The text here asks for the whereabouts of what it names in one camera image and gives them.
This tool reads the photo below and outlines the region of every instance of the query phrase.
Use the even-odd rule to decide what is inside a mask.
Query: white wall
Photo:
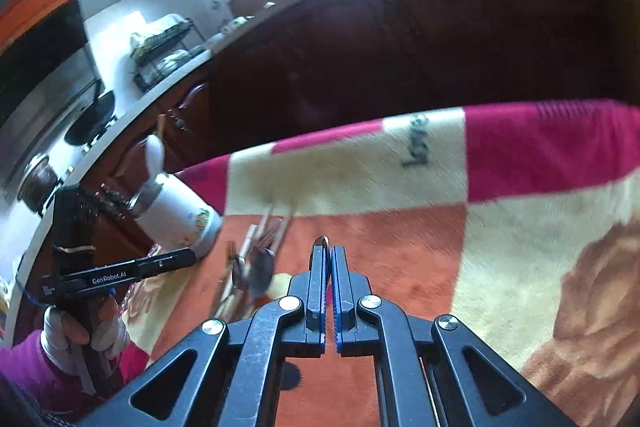
[[[115,90],[117,116],[142,96],[133,83],[129,36],[145,23],[169,13],[191,18],[205,38],[217,32],[218,25],[226,15],[224,9],[207,12],[206,5],[198,0],[122,0],[84,22],[100,76],[107,90]],[[191,32],[184,43],[192,47],[202,43],[202,40],[195,32]]]

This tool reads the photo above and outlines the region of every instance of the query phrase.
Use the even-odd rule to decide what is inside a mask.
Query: blanket
[[[225,267],[271,205],[292,214],[276,270],[313,240],[407,314],[458,316],[582,427],[640,390],[640,110],[603,101],[452,108],[214,158],[182,179],[224,224],[197,266],[140,283],[124,317],[148,363],[207,318]],[[276,425],[378,425],[371,359],[293,360]]]

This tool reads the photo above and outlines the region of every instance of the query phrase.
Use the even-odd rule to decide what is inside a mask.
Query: mug
[[[136,223],[165,250],[191,248],[198,259],[211,248],[222,218],[179,178],[161,172],[142,185],[129,210]]]

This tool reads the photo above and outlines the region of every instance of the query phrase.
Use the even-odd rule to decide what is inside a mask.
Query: gloved hand
[[[94,334],[89,333],[66,312],[49,306],[44,314],[44,329],[40,344],[47,358],[68,375],[77,375],[78,370],[69,350],[69,342],[88,344],[96,351],[104,351],[108,359],[114,359],[129,345],[129,333],[120,318],[118,304],[109,297],[98,311],[100,324]]]

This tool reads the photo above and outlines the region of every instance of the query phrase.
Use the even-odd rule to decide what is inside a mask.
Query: pot lid
[[[49,164],[49,155],[45,153],[36,154],[29,164],[24,169],[24,175],[22,176],[22,180],[20,181],[20,185],[18,186],[18,195],[16,199],[18,201],[22,201],[24,197],[24,191],[28,187],[31,180],[33,180],[34,175],[40,172],[45,168],[46,165]]]

